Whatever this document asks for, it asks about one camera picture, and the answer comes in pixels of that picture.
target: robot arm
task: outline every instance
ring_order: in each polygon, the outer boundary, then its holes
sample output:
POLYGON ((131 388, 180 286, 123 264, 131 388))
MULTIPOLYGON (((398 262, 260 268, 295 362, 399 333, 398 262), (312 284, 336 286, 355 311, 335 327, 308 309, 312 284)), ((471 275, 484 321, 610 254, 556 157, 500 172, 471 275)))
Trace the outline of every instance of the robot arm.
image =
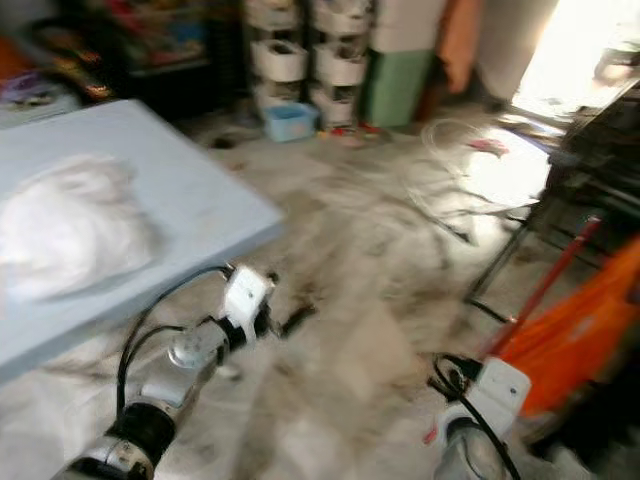
POLYGON ((113 425, 52 480, 152 480, 216 367, 269 331, 273 289, 271 279, 237 268, 221 318, 207 317, 179 334, 113 425))

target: orange cloth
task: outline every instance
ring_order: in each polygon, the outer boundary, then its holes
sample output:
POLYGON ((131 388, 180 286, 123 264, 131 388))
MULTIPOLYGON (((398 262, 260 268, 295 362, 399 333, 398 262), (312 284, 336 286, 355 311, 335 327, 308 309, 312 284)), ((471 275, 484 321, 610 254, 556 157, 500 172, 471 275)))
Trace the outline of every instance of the orange cloth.
POLYGON ((31 68, 31 64, 5 38, 0 37, 0 86, 31 68))
POLYGON ((630 303, 640 271, 640 237, 612 258, 577 293, 525 324, 499 356, 532 383, 522 413, 560 407, 611 359, 640 313, 630 303))
POLYGON ((467 88, 476 57, 483 0, 449 0, 440 21, 438 56, 444 63, 449 91, 467 88))

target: blue plastic basket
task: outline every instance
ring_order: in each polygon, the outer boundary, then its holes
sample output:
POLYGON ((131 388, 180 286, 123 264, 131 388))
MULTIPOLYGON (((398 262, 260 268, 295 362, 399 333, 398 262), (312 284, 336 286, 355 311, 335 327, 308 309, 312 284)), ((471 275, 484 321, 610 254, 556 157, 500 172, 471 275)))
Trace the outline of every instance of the blue plastic basket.
POLYGON ((271 140, 290 142, 313 135, 318 111, 304 103, 291 103, 265 109, 265 117, 271 140))

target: light blue board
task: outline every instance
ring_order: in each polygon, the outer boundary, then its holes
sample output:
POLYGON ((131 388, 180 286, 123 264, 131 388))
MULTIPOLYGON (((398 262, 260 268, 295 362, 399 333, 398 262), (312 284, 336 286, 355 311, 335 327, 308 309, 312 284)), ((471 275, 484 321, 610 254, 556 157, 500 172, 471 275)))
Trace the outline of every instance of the light blue board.
POLYGON ((135 101, 0 131, 0 193, 67 156, 91 152, 135 169, 137 199, 164 237, 163 252, 141 270, 58 299, 17 301, 3 287, 0 384, 121 324, 183 276, 281 231, 276 207, 135 101))

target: white fabric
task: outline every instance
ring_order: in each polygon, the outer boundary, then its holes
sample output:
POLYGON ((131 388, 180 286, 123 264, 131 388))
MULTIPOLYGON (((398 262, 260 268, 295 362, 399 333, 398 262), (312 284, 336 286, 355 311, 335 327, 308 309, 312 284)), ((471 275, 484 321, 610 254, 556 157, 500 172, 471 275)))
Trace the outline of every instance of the white fabric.
POLYGON ((12 293, 69 293, 148 263, 155 239, 131 177, 111 157, 78 155, 20 185, 0 213, 0 262, 12 293))

